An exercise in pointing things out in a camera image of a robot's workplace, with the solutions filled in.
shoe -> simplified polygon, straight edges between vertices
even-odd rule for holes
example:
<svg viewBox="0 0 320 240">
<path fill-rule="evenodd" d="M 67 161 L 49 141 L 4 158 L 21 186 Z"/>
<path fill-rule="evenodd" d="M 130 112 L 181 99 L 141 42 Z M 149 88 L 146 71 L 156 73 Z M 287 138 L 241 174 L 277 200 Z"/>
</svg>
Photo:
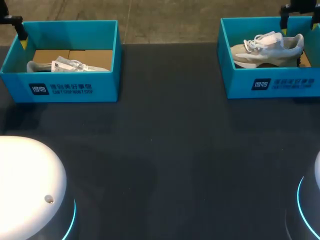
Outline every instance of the shoe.
<svg viewBox="0 0 320 240">
<path fill-rule="evenodd" d="M 304 50 L 304 37 L 283 37 L 274 31 L 255 36 L 254 40 L 244 40 L 230 48 L 236 65 L 254 69 L 261 64 L 272 64 L 278 67 L 298 67 Z"/>
<path fill-rule="evenodd" d="M 109 70 L 102 67 L 88 66 L 77 60 L 69 60 L 59 56 L 52 63 L 40 64 L 29 61 L 26 65 L 26 72 L 109 72 Z"/>
</svg>

teal shoebox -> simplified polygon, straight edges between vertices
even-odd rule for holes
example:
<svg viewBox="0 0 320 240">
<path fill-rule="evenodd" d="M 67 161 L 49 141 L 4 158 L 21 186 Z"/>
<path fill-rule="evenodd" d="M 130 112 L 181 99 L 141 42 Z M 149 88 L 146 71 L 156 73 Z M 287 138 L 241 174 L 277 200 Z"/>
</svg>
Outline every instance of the teal shoebox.
<svg viewBox="0 0 320 240">
<path fill-rule="evenodd" d="M 30 21 L 24 50 L 17 36 L 0 70 L 16 103 L 116 102 L 122 47 L 116 20 Z M 112 50 L 110 72 L 26 73 L 36 50 Z"/>
<path fill-rule="evenodd" d="M 320 96 L 320 28 L 310 29 L 311 17 L 289 17 L 287 37 L 304 36 L 311 67 L 236 68 L 230 47 L 256 35 L 280 32 L 280 17 L 222 18 L 217 54 L 229 99 Z"/>
</svg>

blue light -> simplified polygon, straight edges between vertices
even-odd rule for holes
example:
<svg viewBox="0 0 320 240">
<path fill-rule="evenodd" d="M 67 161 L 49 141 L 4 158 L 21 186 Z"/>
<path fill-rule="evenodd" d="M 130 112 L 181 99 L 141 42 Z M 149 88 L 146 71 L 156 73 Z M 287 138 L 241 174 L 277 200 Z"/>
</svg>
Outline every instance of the blue light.
<svg viewBox="0 0 320 240">
<path fill-rule="evenodd" d="M 304 176 L 302 177 L 302 179 L 301 179 L 301 181 L 300 181 L 300 183 L 299 183 L 299 186 L 298 186 L 298 190 L 297 190 L 297 192 L 296 192 L 296 200 L 297 200 L 297 202 L 298 202 L 298 208 L 299 208 L 301 217 L 302 217 L 303 221 L 305 222 L 306 226 L 307 226 L 307 227 L 309 228 L 309 230 L 313 233 L 313 235 L 315 235 L 316 238 L 320 240 L 320 236 L 318 236 L 318 235 L 316 234 L 316 232 L 312 229 L 312 227 L 309 225 L 309 223 L 307 222 L 304 214 L 302 213 L 301 207 L 300 207 L 299 190 L 300 190 L 300 185 L 301 185 L 303 179 L 304 179 Z"/>
<path fill-rule="evenodd" d="M 70 231 L 71 231 L 71 228 L 75 222 L 75 218 L 76 218 L 76 200 L 74 200 L 74 212 L 73 212 L 73 218 L 72 218 L 72 221 L 71 221 L 71 224 L 70 224 L 70 227 L 68 229 L 68 231 L 66 232 L 66 234 L 64 235 L 64 237 L 62 238 L 62 240 L 66 240 Z"/>
</svg>

yellow bracket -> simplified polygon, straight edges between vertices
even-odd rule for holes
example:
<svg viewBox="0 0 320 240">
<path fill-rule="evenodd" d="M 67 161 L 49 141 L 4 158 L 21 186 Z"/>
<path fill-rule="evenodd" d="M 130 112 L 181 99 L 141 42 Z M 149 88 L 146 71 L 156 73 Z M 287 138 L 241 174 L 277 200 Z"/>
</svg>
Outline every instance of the yellow bracket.
<svg viewBox="0 0 320 240">
<path fill-rule="evenodd" d="M 21 43 L 23 49 L 26 50 L 27 45 L 28 45 L 28 38 L 26 40 L 21 40 L 20 43 Z"/>
<path fill-rule="evenodd" d="M 282 32 L 283 32 L 284 35 L 287 35 L 287 29 L 286 29 L 286 28 L 281 29 L 281 30 L 282 30 Z"/>
<path fill-rule="evenodd" d="M 312 30 L 315 30 L 315 28 L 318 26 L 318 23 L 314 23 L 313 25 L 312 25 Z"/>
</svg>

concrete floor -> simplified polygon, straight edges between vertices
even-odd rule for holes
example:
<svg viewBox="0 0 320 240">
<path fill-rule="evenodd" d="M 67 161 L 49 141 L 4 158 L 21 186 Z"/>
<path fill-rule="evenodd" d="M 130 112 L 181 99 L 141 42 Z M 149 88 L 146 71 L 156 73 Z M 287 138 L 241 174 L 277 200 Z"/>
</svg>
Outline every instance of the concrete floor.
<svg viewBox="0 0 320 240">
<path fill-rule="evenodd" d="M 6 0 L 25 21 L 118 20 L 123 43 L 216 42 L 223 17 L 277 16 L 289 0 Z M 0 25 L 0 46 L 15 30 Z"/>
</svg>

